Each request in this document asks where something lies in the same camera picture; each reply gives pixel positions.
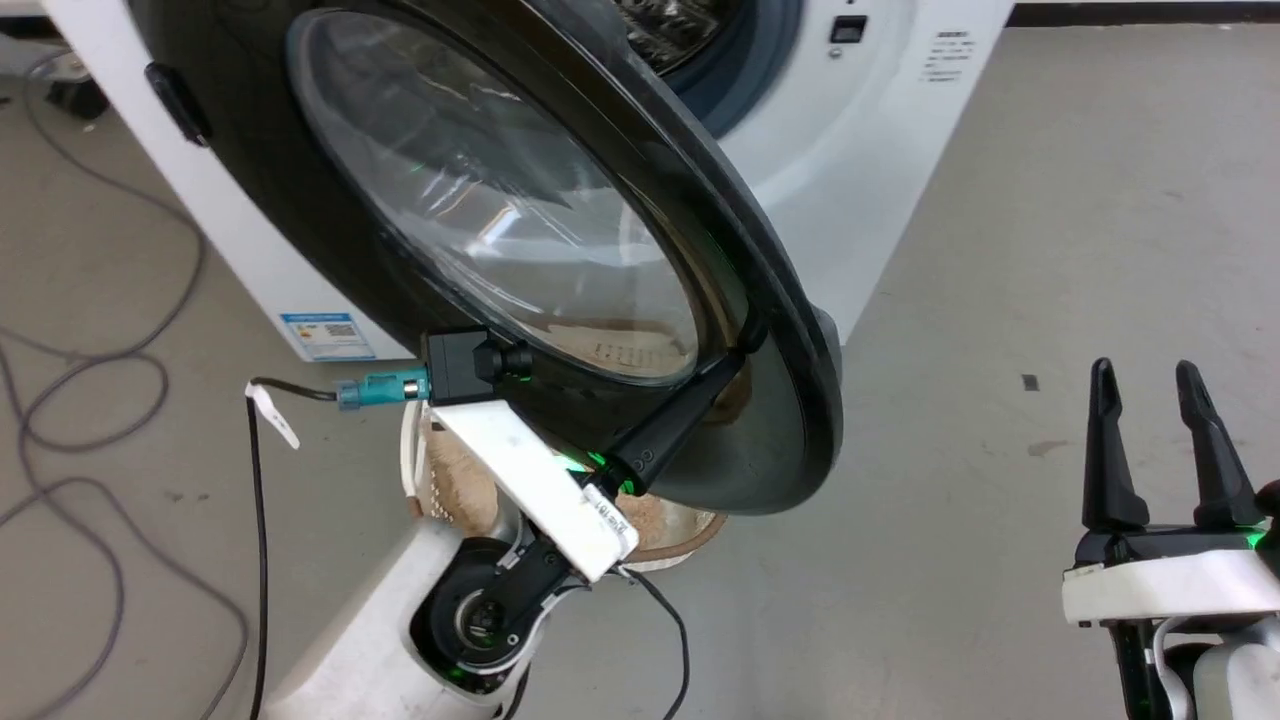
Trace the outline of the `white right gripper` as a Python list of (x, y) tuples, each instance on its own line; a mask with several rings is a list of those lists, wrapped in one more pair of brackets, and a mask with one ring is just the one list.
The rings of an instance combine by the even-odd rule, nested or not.
[(1120, 416), (1114, 364), (1091, 368), (1085, 433), (1083, 525), (1061, 583), (1069, 623), (1276, 614), (1277, 560), (1262, 553), (1265, 519), (1254, 488), (1199, 368), (1183, 359), (1175, 379), (1190, 432), (1199, 502), (1194, 525), (1148, 525), (1137, 493)]

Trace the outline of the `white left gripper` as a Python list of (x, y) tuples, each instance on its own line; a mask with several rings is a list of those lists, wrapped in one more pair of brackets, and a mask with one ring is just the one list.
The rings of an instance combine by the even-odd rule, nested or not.
[(607, 451), (590, 455), (595, 464), (590, 484), (598, 489), (582, 488), (503, 400), (435, 406), (433, 415), (495, 475), (498, 488), (570, 565), (594, 583), (639, 542), (636, 528), (609, 498), (650, 493), (695, 430), (735, 423), (748, 404), (748, 355), (733, 348), (696, 370)]

